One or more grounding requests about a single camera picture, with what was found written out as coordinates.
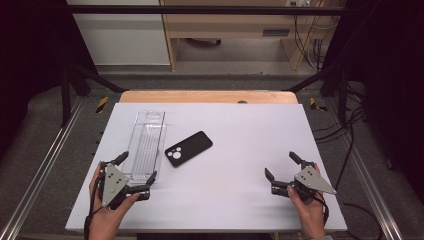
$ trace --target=cable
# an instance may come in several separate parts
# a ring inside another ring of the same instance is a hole
[[[98,188],[98,185],[99,185],[101,178],[102,178],[102,176],[99,176],[99,177],[96,178],[96,181],[94,182],[94,189],[93,189],[93,192],[91,193],[90,210],[89,210],[88,216],[85,218],[85,222],[84,222],[84,239],[85,240],[88,240],[89,235],[90,235],[90,224],[91,224],[91,220],[93,219],[93,215],[96,214],[100,209],[103,208],[103,207],[100,207],[95,212],[93,212],[94,200],[95,200],[95,197],[96,197],[97,188]]]
[[[354,115],[356,114],[356,111],[357,111],[358,109],[361,109],[361,108],[362,108],[362,107],[359,107],[359,108],[355,109],[355,110],[352,112],[350,119],[353,119]],[[349,144],[349,149],[348,149],[348,151],[347,151],[347,153],[346,153],[346,157],[345,157],[345,159],[344,159],[344,161],[343,161],[342,169],[340,170],[339,177],[337,178],[337,182],[336,182],[336,185],[335,185],[335,187],[334,187],[334,189],[335,189],[336,191],[337,191],[337,189],[339,188],[340,181],[341,181],[342,176],[343,176],[343,173],[344,173],[344,171],[345,171],[345,169],[346,169],[347,161],[349,160],[350,152],[352,151],[352,148],[353,148],[354,134],[353,134],[353,123],[352,123],[352,121],[349,121],[349,126],[350,126],[350,127],[349,127],[349,130],[350,130],[350,134],[351,134],[351,141],[350,141],[350,144]]]
[[[370,215],[370,216],[373,218],[373,220],[377,223],[377,226],[378,226],[378,229],[379,229],[377,239],[379,240],[379,239],[382,239],[382,238],[383,238],[383,229],[381,229],[381,226],[380,226],[380,223],[378,222],[377,217],[376,217],[376,216],[375,216],[375,215],[374,215],[371,211],[369,211],[368,209],[366,209],[366,208],[364,208],[364,207],[361,207],[361,206],[359,206],[359,205],[353,204],[353,203],[342,203],[342,205],[343,205],[343,206],[348,206],[348,207],[358,208],[358,209],[360,209],[360,210],[362,210],[362,211],[366,212],[368,215]],[[350,232],[349,230],[347,230],[347,233],[348,233],[351,237],[353,237],[354,239],[360,240],[360,238],[359,238],[359,237],[357,237],[356,235],[354,235],[354,234],[353,234],[352,232]]]

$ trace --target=transparent plastic tray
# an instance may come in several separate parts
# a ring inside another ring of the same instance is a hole
[[[146,183],[154,171],[159,172],[165,140],[164,111],[140,111],[128,146],[128,158],[122,172],[130,179],[129,185]]]

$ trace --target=white tabletop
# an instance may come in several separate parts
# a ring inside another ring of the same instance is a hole
[[[83,231],[89,209],[88,185],[99,161],[126,151],[140,110],[164,110],[164,148],[204,131],[213,146],[178,168],[162,152],[157,183],[148,201],[136,202],[123,219],[125,232],[274,232],[300,229],[290,199],[271,194],[264,174],[293,181],[301,169],[289,158],[293,151],[320,166],[321,157],[300,104],[154,104],[117,103],[66,229]],[[333,195],[328,231],[347,230]]]

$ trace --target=wall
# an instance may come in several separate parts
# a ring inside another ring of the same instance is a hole
[[[157,0],[67,0],[68,4],[159,5]],[[74,14],[96,65],[169,65],[160,15]]]

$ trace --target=black cable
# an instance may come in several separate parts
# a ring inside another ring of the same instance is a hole
[[[347,133],[347,132],[348,132],[348,130],[347,130],[347,129],[345,129],[345,131],[344,131],[342,134],[337,135],[337,136],[335,136],[335,137],[333,137],[333,138],[330,138],[330,139],[328,139],[328,140],[326,140],[326,141],[317,142],[317,144],[323,144],[323,143],[328,143],[328,142],[334,141],[334,140],[338,139],[339,137],[342,137],[342,136],[346,135],[346,133]]]
[[[322,200],[321,200],[321,199],[319,199],[319,198],[315,197],[314,195],[312,195],[312,194],[310,194],[310,193],[308,193],[308,192],[303,191],[302,189],[300,189],[300,188],[298,188],[298,187],[296,187],[295,189],[296,189],[296,191],[301,192],[301,193],[303,193],[303,194],[306,194],[306,195],[308,195],[310,198],[312,198],[313,200],[315,200],[315,201],[317,201],[317,202],[319,202],[319,203],[321,203],[321,204],[322,204],[322,206],[324,207],[323,217],[324,217],[324,225],[325,225],[325,224],[327,223],[328,217],[330,216],[330,209],[328,208],[327,203],[325,202],[324,196],[323,196],[320,192],[318,192],[318,191],[317,191],[317,193],[318,193],[318,194],[321,196],[321,198],[322,198]]]
[[[355,113],[355,111],[358,111],[359,109],[362,109],[362,107],[360,107],[360,108],[358,108],[358,109],[355,109],[352,113]],[[355,118],[356,117],[356,114],[359,114],[359,113],[363,113],[363,110],[362,111],[360,111],[360,112],[358,112],[358,113],[355,113],[354,115],[352,115],[352,118],[353,119],[349,119],[348,120],[348,123],[352,123],[351,125],[353,125],[353,123],[355,123],[355,122],[357,122],[359,119],[361,119],[362,117],[363,117],[363,115],[361,115],[359,118]],[[333,124],[333,125],[331,125],[330,127],[327,127],[327,128],[323,128],[323,129],[318,129],[318,130],[314,130],[313,132],[315,132],[315,131],[323,131],[323,130],[327,130],[327,129],[330,129],[330,128],[332,128],[332,127],[334,127],[334,126],[336,126],[336,125],[339,125],[340,123],[336,123],[336,124]],[[331,136],[333,136],[333,135],[335,135],[336,133],[338,133],[338,132],[340,132],[342,129],[344,129],[343,127],[341,127],[341,128],[338,128],[337,130],[335,130],[334,132],[332,132],[332,133],[329,133],[329,134],[327,134],[326,136],[324,136],[324,137],[319,137],[319,138],[315,138],[315,141],[320,141],[320,140],[324,140],[324,139],[326,139],[326,138],[329,138],[329,137],[331,137]]]
[[[91,224],[91,220],[93,219],[93,215],[96,214],[100,209],[103,208],[103,207],[100,207],[95,212],[93,212],[94,200],[95,200],[95,197],[96,197],[96,192],[97,192],[97,188],[98,188],[100,179],[101,179],[101,176],[96,178],[96,181],[94,183],[93,192],[91,192],[90,210],[88,212],[88,216],[85,218],[85,223],[84,223],[84,239],[85,240],[88,240],[89,235],[90,235],[90,224]]]
[[[351,119],[352,119],[353,115],[355,114],[355,111],[353,111],[353,112],[352,112],[352,114],[351,114]],[[339,188],[339,184],[340,184],[340,181],[341,181],[341,179],[342,179],[343,173],[344,173],[344,171],[345,171],[345,169],[346,169],[346,165],[347,165],[347,161],[348,161],[349,156],[350,156],[350,152],[352,151],[352,148],[353,148],[354,136],[353,136],[353,123],[352,123],[352,121],[349,121],[349,126],[350,126],[351,141],[350,141],[350,144],[349,144],[349,149],[348,149],[348,151],[347,151],[347,153],[346,153],[346,157],[345,157],[345,159],[344,159],[344,161],[343,161],[342,169],[340,170],[339,177],[337,178],[337,182],[336,182],[336,185],[335,185],[335,187],[334,187],[334,189],[335,189],[336,191],[337,191],[337,189]]]
[[[360,210],[362,210],[362,211],[366,212],[368,215],[370,215],[370,216],[374,219],[374,221],[377,223],[377,226],[378,226],[378,229],[379,229],[377,239],[378,239],[378,240],[380,240],[380,239],[382,239],[382,238],[383,238],[383,229],[381,228],[380,223],[378,222],[377,217],[376,217],[376,216],[375,216],[375,215],[374,215],[371,211],[369,211],[368,209],[366,209],[366,208],[364,208],[364,207],[361,207],[361,206],[359,206],[359,205],[353,204],[353,203],[342,203],[342,204],[343,204],[344,206],[358,208],[358,209],[360,209]],[[354,239],[360,240],[360,238],[359,238],[359,237],[357,237],[356,235],[354,235],[354,234],[353,234],[352,232],[350,232],[349,230],[347,231],[347,233],[348,233],[351,237],[353,237]]]

